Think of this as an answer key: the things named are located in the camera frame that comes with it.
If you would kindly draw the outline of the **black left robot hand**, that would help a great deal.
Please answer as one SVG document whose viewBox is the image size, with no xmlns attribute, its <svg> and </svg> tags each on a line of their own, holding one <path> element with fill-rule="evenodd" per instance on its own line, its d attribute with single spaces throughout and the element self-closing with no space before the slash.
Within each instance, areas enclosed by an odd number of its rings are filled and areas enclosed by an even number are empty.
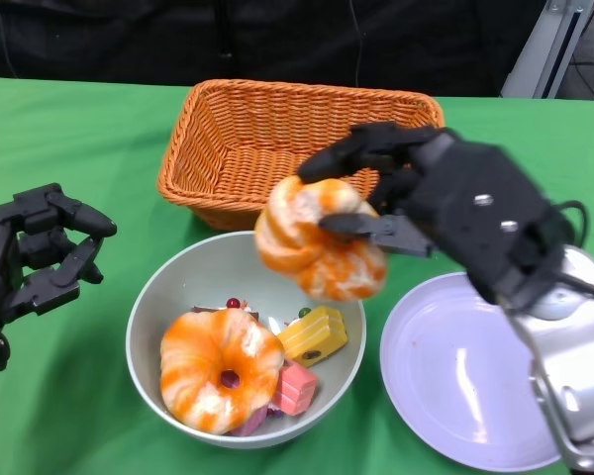
<svg viewBox="0 0 594 475">
<path fill-rule="evenodd" d="M 74 301 L 82 282 L 100 284 L 95 258 L 116 232 L 108 216 L 66 196 L 57 183 L 0 205 L 0 371 L 10 357 L 4 327 Z"/>
</svg>

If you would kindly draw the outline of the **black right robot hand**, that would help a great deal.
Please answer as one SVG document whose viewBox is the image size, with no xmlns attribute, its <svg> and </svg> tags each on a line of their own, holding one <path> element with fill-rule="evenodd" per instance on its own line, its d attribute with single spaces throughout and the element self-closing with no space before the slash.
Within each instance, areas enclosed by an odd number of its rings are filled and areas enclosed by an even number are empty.
<svg viewBox="0 0 594 475">
<path fill-rule="evenodd" d="M 368 196 L 377 215 L 334 212 L 321 229 L 386 252 L 428 257 L 437 249 L 489 303 L 514 311 L 554 288 L 572 226 L 501 147 L 449 128 L 360 124 L 297 174 L 311 184 L 364 168 L 378 173 Z"/>
</svg>

